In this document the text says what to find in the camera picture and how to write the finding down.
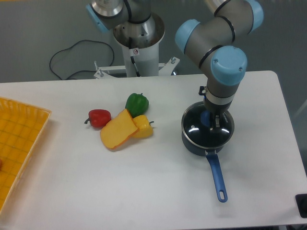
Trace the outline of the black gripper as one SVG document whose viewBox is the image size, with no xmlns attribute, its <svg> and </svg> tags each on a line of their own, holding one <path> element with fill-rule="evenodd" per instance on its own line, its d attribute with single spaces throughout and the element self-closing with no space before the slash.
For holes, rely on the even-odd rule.
<svg viewBox="0 0 307 230">
<path fill-rule="evenodd" d="M 209 114 L 210 121 L 210 131 L 215 132 L 215 128 L 219 129 L 220 126 L 220 116 L 226 112 L 233 101 L 233 96 L 220 98 L 213 95 L 204 96 L 203 104 L 204 111 Z"/>
</svg>

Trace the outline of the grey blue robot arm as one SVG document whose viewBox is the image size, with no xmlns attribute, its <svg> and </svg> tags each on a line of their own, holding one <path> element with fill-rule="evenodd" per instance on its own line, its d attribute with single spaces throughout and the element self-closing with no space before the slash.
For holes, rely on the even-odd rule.
<svg viewBox="0 0 307 230">
<path fill-rule="evenodd" d="M 205 24 L 187 20 L 178 28 L 175 43 L 207 77 L 200 88 L 207 109 L 202 121 L 217 130 L 247 68 L 245 53 L 232 44 L 257 29 L 264 16 L 255 0 L 208 0 L 206 5 L 214 18 Z M 94 0 L 86 9 L 98 30 L 112 31 L 122 46 L 127 76 L 158 75 L 158 45 L 165 28 L 150 1 Z"/>
</svg>

